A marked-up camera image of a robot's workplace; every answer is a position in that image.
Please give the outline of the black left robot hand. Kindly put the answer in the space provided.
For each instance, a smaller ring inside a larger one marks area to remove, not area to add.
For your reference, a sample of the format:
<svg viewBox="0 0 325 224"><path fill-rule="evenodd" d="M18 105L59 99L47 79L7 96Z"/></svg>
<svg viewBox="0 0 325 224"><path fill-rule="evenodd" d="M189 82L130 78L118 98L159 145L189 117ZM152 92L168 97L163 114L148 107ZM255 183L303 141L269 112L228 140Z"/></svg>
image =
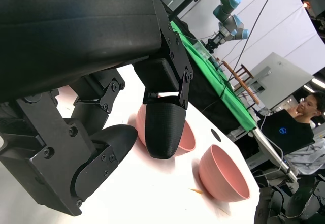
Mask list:
<svg viewBox="0 0 325 224"><path fill-rule="evenodd" d="M138 133L105 127L132 65L145 86L145 140L169 159L192 68L161 0L1 0L1 163L33 199L78 216Z"/></svg>

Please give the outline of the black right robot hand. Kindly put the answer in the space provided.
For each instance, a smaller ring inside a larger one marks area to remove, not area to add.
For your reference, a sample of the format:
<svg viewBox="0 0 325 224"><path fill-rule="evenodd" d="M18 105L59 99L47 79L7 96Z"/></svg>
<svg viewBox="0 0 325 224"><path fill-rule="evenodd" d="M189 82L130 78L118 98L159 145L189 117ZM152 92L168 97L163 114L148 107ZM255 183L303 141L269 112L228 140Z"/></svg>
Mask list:
<svg viewBox="0 0 325 224"><path fill-rule="evenodd" d="M324 223L324 177L303 180L292 196L277 186L261 188L254 223Z"/></svg>

